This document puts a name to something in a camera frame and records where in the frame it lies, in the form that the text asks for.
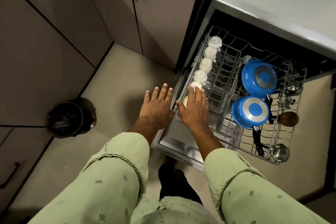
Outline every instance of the black cabinet handle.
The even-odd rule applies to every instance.
[[[14,171],[10,174],[10,176],[7,178],[7,180],[3,184],[0,185],[0,189],[4,189],[4,188],[7,187],[7,185],[9,184],[9,182],[11,181],[13,176],[15,175],[16,171],[19,169],[20,165],[21,164],[19,162],[15,163],[16,167],[15,167]]]

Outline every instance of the kitchen cabinet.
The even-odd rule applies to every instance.
[[[143,54],[174,68],[195,0],[134,0]]]
[[[9,129],[10,134],[0,138],[0,214],[51,138],[45,128]]]
[[[112,43],[93,0],[29,0],[95,67]]]
[[[0,124],[43,126],[95,69],[25,0],[0,0],[0,30]]]
[[[94,0],[115,43],[142,54],[132,0]]]

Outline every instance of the wire rack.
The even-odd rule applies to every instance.
[[[193,81],[194,73],[198,70],[200,60],[203,58],[204,49],[212,36],[222,39],[222,47],[217,53],[208,80],[203,86],[209,100],[209,127],[214,135],[231,146],[231,149],[241,150],[268,162],[278,164],[272,158],[270,150],[265,150],[264,156],[259,156],[254,144],[252,129],[239,126],[231,114],[233,102],[242,96],[248,95],[241,81],[241,70],[246,58],[262,60],[276,71],[278,77],[276,94],[272,95],[271,114],[276,116],[274,124],[266,122],[261,126],[261,143],[273,146],[283,143],[290,147],[294,128],[285,127],[277,123],[278,116],[285,110],[297,112],[301,96],[288,97],[284,94],[293,82],[304,81],[307,69],[301,63],[288,60],[268,50],[255,48],[249,42],[230,34],[228,31],[212,26],[199,47],[188,81],[185,84],[179,100],[182,101],[188,94],[188,86]]]

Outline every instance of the black trash bin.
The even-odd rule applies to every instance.
[[[56,105],[45,117],[48,132],[58,138],[85,134],[95,123],[95,115],[92,112],[72,101]]]

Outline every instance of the floor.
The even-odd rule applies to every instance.
[[[75,138],[55,138],[9,213],[15,213],[18,218],[38,212],[77,177],[86,161],[104,143],[132,126],[146,90],[164,82],[173,86],[176,80],[171,69],[114,44],[83,94],[96,108],[96,127]],[[324,183],[334,95],[330,82],[328,76],[304,85],[300,122],[295,128],[291,158],[287,163],[275,166],[242,153],[272,183],[294,198],[313,192]],[[157,198],[160,191],[157,171],[163,159],[164,155],[153,151],[149,160],[147,194]],[[183,163],[178,167],[185,172],[204,206],[220,220],[211,202],[204,173]]]

